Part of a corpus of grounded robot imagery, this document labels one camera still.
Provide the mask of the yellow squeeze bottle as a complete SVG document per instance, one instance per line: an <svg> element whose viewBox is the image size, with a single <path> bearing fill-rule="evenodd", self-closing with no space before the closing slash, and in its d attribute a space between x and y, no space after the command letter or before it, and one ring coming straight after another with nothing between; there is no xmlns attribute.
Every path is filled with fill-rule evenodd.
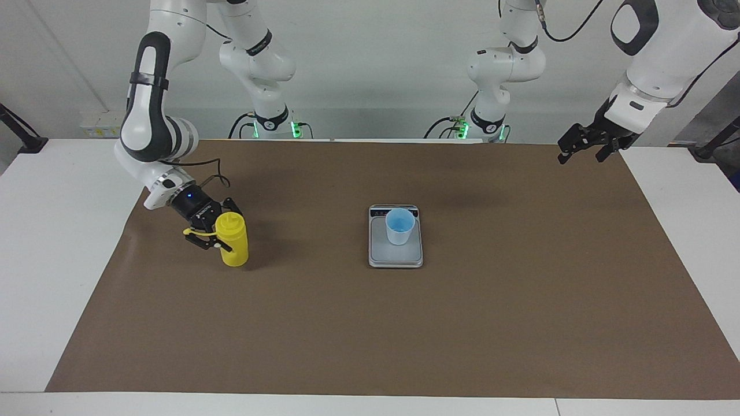
<svg viewBox="0 0 740 416"><path fill-rule="evenodd" d="M247 226L243 216L226 211L215 221L213 232L216 232L219 239L232 247L232 252L219 249L225 265L241 267L249 260Z"/></svg>

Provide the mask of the light blue plastic cup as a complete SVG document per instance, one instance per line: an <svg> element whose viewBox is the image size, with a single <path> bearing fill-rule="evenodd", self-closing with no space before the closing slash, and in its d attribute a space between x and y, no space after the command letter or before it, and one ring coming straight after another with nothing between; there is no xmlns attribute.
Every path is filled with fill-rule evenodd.
<svg viewBox="0 0 740 416"><path fill-rule="evenodd" d="M386 214L385 224L388 241L392 245L401 246L410 239L416 218L410 210L396 207Z"/></svg>

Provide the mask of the silver digital kitchen scale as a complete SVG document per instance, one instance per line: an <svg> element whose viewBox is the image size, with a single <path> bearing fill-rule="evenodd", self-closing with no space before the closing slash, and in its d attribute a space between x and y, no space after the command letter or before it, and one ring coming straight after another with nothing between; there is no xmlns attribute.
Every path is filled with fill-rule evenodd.
<svg viewBox="0 0 740 416"><path fill-rule="evenodd" d="M393 208L410 210L416 218L407 243L392 245L386 234L385 216ZM368 208L368 264L375 268L414 269L424 262L422 224L415 205L372 205Z"/></svg>

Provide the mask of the grey slanted board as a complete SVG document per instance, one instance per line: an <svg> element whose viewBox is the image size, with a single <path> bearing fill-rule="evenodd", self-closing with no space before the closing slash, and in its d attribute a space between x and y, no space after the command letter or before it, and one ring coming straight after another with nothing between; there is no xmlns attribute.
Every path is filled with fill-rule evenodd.
<svg viewBox="0 0 740 416"><path fill-rule="evenodd" d="M732 126L732 122L738 117L740 117L740 71L679 132L671 144L701 146L714 139L726 127L730 127L729 135L722 140L723 143L727 143L740 134L740 124L737 127Z"/></svg>

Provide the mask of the white socket box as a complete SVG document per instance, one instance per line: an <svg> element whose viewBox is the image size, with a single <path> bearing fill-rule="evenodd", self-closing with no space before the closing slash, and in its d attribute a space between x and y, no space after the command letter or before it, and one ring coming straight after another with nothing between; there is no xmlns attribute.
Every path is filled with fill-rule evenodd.
<svg viewBox="0 0 740 416"><path fill-rule="evenodd" d="M124 119L122 111L81 112L79 128L90 139L118 139Z"/></svg>

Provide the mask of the brown table mat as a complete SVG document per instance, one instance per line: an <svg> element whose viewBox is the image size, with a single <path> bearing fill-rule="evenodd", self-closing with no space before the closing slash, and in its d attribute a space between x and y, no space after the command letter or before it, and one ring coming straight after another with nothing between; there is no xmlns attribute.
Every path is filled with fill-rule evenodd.
<svg viewBox="0 0 740 416"><path fill-rule="evenodd" d="M740 361L622 155L207 140L249 260L137 206L50 392L740 399ZM415 205L424 262L368 264Z"/></svg>

